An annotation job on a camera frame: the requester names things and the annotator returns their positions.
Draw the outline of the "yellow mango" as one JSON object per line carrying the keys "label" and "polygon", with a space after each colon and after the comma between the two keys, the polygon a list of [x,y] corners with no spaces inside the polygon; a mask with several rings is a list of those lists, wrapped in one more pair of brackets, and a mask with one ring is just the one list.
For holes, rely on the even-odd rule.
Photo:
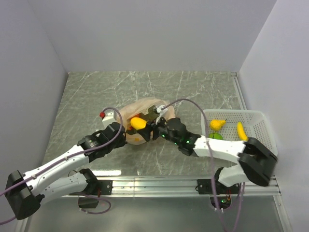
{"label": "yellow mango", "polygon": [[132,128],[134,128],[138,131],[138,130],[142,130],[146,127],[147,121],[140,118],[140,117],[133,117],[130,120],[130,124],[131,124]]}

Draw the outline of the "orange translucent plastic bag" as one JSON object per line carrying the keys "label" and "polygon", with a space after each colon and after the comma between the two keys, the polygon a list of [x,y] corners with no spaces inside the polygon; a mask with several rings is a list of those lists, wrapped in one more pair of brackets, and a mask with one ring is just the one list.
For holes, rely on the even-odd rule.
{"label": "orange translucent plastic bag", "polygon": [[[130,120],[133,117],[140,117],[148,122],[149,107],[153,105],[155,105],[156,107],[160,105],[166,106],[168,104],[169,104],[168,101],[164,101],[154,97],[147,97],[140,99],[129,105],[126,105],[119,111],[123,119],[123,127],[127,131],[127,129],[131,126]],[[131,145],[141,145],[146,142],[137,132],[132,135],[126,132],[126,141]]]}

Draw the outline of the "bright green apple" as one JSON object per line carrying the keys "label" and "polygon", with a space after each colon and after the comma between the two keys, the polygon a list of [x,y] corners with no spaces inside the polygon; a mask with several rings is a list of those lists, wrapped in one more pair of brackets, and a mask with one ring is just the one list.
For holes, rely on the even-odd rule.
{"label": "bright green apple", "polygon": [[210,133],[208,137],[211,139],[224,140],[223,136],[219,133]]}

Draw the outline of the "yellow pear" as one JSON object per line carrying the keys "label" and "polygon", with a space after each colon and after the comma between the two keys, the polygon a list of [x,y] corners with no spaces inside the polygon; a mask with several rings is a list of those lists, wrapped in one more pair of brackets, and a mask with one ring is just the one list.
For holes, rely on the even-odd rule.
{"label": "yellow pear", "polygon": [[226,120],[213,119],[211,120],[209,126],[210,126],[210,129],[214,131],[219,131],[225,124],[226,124]]}

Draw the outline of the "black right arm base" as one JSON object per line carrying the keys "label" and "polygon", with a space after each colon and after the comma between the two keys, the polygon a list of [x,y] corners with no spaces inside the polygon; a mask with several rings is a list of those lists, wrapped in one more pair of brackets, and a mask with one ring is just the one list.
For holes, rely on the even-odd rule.
{"label": "black right arm base", "polygon": [[[240,187],[241,184],[226,187],[221,183],[216,182],[216,193],[221,210],[228,209],[232,205],[232,194],[237,194],[237,198],[239,197]],[[211,179],[198,179],[195,190],[199,193],[199,195],[213,195]]]}

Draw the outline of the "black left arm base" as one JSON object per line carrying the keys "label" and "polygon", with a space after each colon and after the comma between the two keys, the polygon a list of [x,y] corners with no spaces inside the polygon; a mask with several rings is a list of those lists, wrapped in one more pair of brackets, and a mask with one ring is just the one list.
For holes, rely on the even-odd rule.
{"label": "black left arm base", "polygon": [[[90,183],[89,186],[82,192],[74,192],[70,195],[78,197],[78,207],[80,211],[90,215],[99,215],[107,213],[111,209],[111,202],[102,198],[103,196],[110,196],[112,193],[112,180],[99,180],[96,184]],[[107,208],[101,212],[88,211],[88,209],[95,209],[102,203]]]}

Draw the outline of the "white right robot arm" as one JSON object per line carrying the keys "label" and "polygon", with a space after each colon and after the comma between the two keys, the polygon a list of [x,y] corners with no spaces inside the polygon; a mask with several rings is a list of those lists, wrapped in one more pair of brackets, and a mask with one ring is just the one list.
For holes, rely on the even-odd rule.
{"label": "white right robot arm", "polygon": [[165,120],[162,117],[145,121],[134,117],[130,123],[147,142],[161,137],[174,143],[186,156],[210,157],[234,163],[232,167],[215,172],[212,186],[218,193],[247,181],[267,187],[278,161],[277,156],[256,138],[250,137],[247,141],[208,138],[189,132],[179,118]]}

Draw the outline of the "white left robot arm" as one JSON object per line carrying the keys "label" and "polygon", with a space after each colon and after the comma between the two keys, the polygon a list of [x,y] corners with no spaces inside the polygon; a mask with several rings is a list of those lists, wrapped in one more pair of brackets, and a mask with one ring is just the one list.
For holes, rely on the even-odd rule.
{"label": "white left robot arm", "polygon": [[91,170],[81,169],[72,176],[65,175],[125,144],[125,128],[113,122],[104,130],[85,136],[63,155],[43,166],[23,174],[19,171],[12,172],[8,176],[3,195],[15,218],[28,218],[42,204],[71,193],[97,195],[100,183]]}

